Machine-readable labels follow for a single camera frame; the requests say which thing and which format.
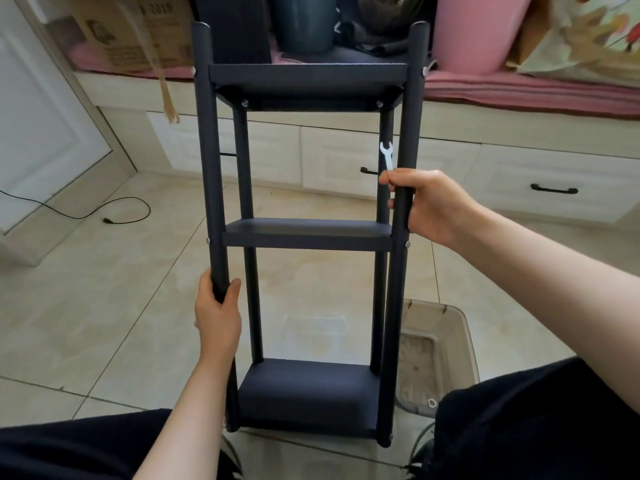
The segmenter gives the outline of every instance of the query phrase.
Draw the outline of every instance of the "plastic container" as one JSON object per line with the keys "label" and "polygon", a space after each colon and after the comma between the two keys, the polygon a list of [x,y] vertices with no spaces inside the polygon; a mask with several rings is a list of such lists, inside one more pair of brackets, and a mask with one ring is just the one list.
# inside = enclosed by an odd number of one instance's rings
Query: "plastic container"
{"label": "plastic container", "polygon": [[435,417],[446,393],[479,382],[467,318],[459,308],[404,300],[396,405]]}
{"label": "plastic container", "polygon": [[483,75],[504,65],[531,0],[438,0],[433,55],[440,70]]}
{"label": "plastic container", "polygon": [[336,0],[267,0],[273,31],[283,52],[322,54],[333,47]]}

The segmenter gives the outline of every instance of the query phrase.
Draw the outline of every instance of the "forearm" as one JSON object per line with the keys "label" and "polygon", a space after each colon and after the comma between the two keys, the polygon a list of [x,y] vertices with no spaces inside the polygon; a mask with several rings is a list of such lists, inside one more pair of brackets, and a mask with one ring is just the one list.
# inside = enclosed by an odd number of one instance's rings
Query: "forearm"
{"label": "forearm", "polygon": [[196,366],[134,480],[216,477],[229,373],[218,369]]}
{"label": "forearm", "polygon": [[454,250],[640,412],[640,278],[485,211]]}

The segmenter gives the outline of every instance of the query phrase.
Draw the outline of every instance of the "metal pole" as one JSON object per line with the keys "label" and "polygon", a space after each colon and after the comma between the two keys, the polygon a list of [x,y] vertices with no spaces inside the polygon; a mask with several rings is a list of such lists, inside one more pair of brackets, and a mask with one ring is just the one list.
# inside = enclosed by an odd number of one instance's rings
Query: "metal pole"
{"label": "metal pole", "polygon": [[[234,131],[236,133],[240,217],[252,219],[253,192],[251,188],[251,164],[249,161],[249,130],[244,108],[234,108]],[[262,354],[262,326],[260,324],[258,259],[255,248],[244,248],[244,273],[246,275],[246,298],[249,306],[251,356],[253,363],[260,363],[264,360],[264,355]]]}
{"label": "metal pole", "polygon": [[[191,34],[193,37],[195,67],[193,79],[196,90],[204,201],[207,213],[211,281],[213,282],[213,295],[219,302],[222,302],[229,288],[229,267],[227,248],[222,244],[222,234],[225,231],[225,206],[222,195],[222,170],[220,169],[218,109],[216,107],[216,92],[209,79],[209,65],[213,63],[213,42],[211,28],[206,23],[194,22],[191,26]],[[240,411],[236,361],[234,360],[227,382],[227,430],[233,432],[239,427]]]}
{"label": "metal pole", "polygon": [[[379,143],[388,145],[394,139],[394,111],[384,109],[380,112],[380,140]],[[385,156],[378,146],[378,175],[387,165]],[[378,185],[378,199],[376,206],[376,222],[389,224],[389,187]],[[374,374],[380,373],[382,363],[382,337],[385,329],[385,286],[387,281],[387,253],[376,253],[373,271],[373,325],[371,330],[371,363],[369,368]]]}
{"label": "metal pole", "polygon": [[[409,53],[407,79],[404,85],[398,167],[415,168],[422,117],[424,75],[428,55],[429,26],[425,22],[414,23],[409,31]],[[413,189],[397,187],[394,196],[394,219],[391,229],[393,245],[389,261],[387,286],[387,315],[380,371],[380,394],[378,396],[378,425],[376,439],[382,447],[391,444],[394,421],[394,397],[400,330],[404,302],[404,278],[409,243],[409,211],[413,201]]]}

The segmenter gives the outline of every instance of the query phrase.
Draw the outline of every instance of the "cardboard box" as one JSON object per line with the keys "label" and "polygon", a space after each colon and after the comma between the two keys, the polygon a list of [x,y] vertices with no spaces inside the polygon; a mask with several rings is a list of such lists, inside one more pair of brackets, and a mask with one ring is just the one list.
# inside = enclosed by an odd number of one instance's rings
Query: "cardboard box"
{"label": "cardboard box", "polygon": [[68,0],[112,72],[193,65],[189,0]]}

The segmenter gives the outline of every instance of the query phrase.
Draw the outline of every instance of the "pink bag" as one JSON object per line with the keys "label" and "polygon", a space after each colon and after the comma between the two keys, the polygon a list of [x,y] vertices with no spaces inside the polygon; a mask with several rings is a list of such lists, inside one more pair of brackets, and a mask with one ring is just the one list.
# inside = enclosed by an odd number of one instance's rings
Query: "pink bag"
{"label": "pink bag", "polygon": [[504,65],[531,0],[438,0],[433,53],[441,70],[482,75]]}

